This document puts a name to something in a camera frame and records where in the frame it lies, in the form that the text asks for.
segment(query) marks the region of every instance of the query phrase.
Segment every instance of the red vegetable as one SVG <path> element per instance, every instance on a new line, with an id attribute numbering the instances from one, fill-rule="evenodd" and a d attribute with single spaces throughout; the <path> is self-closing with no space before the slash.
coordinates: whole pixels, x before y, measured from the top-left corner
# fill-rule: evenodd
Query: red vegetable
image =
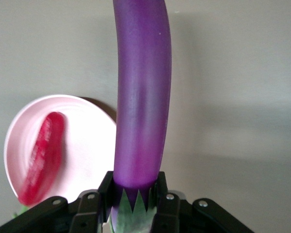
<path id="1" fill-rule="evenodd" d="M 62 159 L 64 129 L 63 114 L 51 112 L 44 119 L 32 150 L 26 179 L 18 194 L 23 205 L 40 202 L 54 183 Z"/>

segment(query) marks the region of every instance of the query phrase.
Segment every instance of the round plate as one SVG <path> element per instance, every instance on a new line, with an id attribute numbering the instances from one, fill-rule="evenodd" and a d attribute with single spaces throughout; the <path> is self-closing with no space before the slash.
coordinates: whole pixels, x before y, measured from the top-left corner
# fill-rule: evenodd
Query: round plate
<path id="1" fill-rule="evenodd" d="M 97 189 L 106 172 L 113 170 L 115 122 L 84 99 L 67 95 L 42 97 L 16 115 L 5 139 L 5 170 L 17 197 L 42 121 L 54 111 L 66 117 L 65 150 L 59 174 L 44 199 L 62 196 L 72 202 L 82 191 Z"/>

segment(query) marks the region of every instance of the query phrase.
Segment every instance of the gray surface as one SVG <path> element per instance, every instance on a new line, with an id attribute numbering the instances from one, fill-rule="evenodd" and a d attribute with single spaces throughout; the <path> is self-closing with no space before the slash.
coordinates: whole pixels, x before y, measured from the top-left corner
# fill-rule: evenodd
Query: gray surface
<path id="1" fill-rule="evenodd" d="M 173 43 L 162 170 L 189 201 L 214 199 L 258 233 L 291 233 L 291 0 L 167 0 Z M 116 107 L 112 1 L 0 0 L 0 225 L 19 209 L 3 165 L 28 102 Z"/>

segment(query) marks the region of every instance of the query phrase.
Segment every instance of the screw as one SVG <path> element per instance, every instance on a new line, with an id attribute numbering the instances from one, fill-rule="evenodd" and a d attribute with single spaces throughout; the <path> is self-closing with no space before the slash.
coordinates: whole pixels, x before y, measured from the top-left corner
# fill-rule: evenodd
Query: screw
<path id="1" fill-rule="evenodd" d="M 166 198 L 167 198 L 168 200 L 173 200 L 173 199 L 175 198 L 175 196 L 172 195 L 171 193 L 168 193 L 168 194 L 166 195 Z"/>
<path id="2" fill-rule="evenodd" d="M 59 199 L 57 199 L 57 200 L 55 200 L 55 201 L 53 201 L 53 205 L 58 205 L 60 202 L 62 202 L 61 200 L 59 200 Z"/>
<path id="3" fill-rule="evenodd" d="M 87 196 L 87 199 L 93 199 L 95 197 L 95 194 L 89 194 L 88 196 Z"/>
<path id="4" fill-rule="evenodd" d="M 201 206 L 201 207 L 207 207 L 207 206 L 208 206 L 208 203 L 207 203 L 205 200 L 200 200 L 200 201 L 198 202 L 198 204 L 199 204 L 199 206 Z"/>

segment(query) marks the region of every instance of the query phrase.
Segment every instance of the silver bolt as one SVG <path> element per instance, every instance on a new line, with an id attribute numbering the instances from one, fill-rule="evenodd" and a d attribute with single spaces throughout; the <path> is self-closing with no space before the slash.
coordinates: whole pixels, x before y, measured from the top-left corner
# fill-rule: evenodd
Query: silver bolt
<path id="1" fill-rule="evenodd" d="M 205 200 L 200 200 L 200 201 L 198 202 L 198 204 L 199 204 L 199 206 L 201 206 L 201 207 L 207 207 L 207 206 L 208 206 L 208 203 L 207 203 Z"/>
<path id="2" fill-rule="evenodd" d="M 93 199 L 94 197 L 95 197 L 95 194 L 92 193 L 92 194 L 87 196 L 87 199 Z"/>
<path id="3" fill-rule="evenodd" d="M 55 201 L 53 201 L 53 205 L 58 205 L 60 202 L 62 202 L 61 200 L 59 200 L 59 199 L 57 199 L 57 200 L 55 200 Z"/>
<path id="4" fill-rule="evenodd" d="M 173 199 L 175 198 L 175 196 L 172 195 L 171 193 L 168 193 L 168 194 L 166 195 L 166 198 L 167 198 L 168 200 L 173 200 Z"/>

